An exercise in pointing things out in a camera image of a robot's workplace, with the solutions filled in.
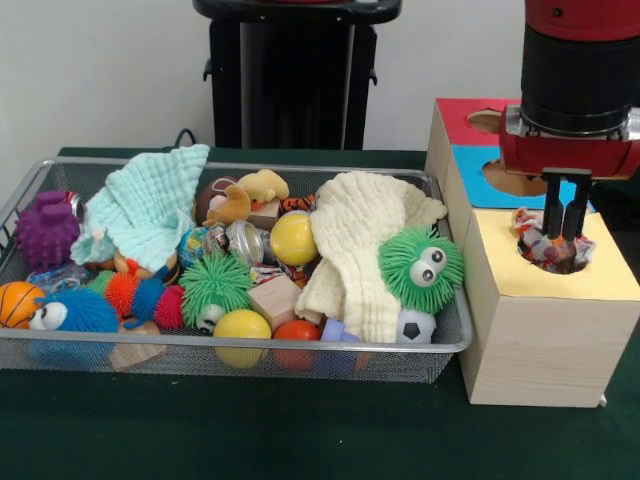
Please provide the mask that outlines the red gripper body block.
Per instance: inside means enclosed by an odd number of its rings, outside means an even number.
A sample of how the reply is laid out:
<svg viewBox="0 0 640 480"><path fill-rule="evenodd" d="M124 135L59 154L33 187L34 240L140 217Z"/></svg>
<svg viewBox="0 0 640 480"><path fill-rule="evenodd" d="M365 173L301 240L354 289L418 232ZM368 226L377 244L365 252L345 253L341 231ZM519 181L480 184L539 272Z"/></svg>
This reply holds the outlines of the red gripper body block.
<svg viewBox="0 0 640 480"><path fill-rule="evenodd" d="M521 137L501 132L501 157L511 174L586 172L597 180L628 179L639 167L639 142Z"/></svg>

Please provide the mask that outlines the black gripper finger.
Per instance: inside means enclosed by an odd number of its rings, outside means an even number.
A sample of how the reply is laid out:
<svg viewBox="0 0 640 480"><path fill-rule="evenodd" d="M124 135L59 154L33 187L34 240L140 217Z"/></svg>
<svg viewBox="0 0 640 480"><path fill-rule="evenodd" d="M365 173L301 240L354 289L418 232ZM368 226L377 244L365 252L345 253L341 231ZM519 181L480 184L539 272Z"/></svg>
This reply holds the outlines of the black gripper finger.
<svg viewBox="0 0 640 480"><path fill-rule="evenodd" d="M545 173L543 180L547 184L542 233L550 240L561 234L564 206L560 201L561 176L557 173Z"/></svg>
<svg viewBox="0 0 640 480"><path fill-rule="evenodd" d="M562 227L563 238L571 242L582 236L592 178L590 174L571 174L566 179L576 187L574 198L565 208Z"/></svg>

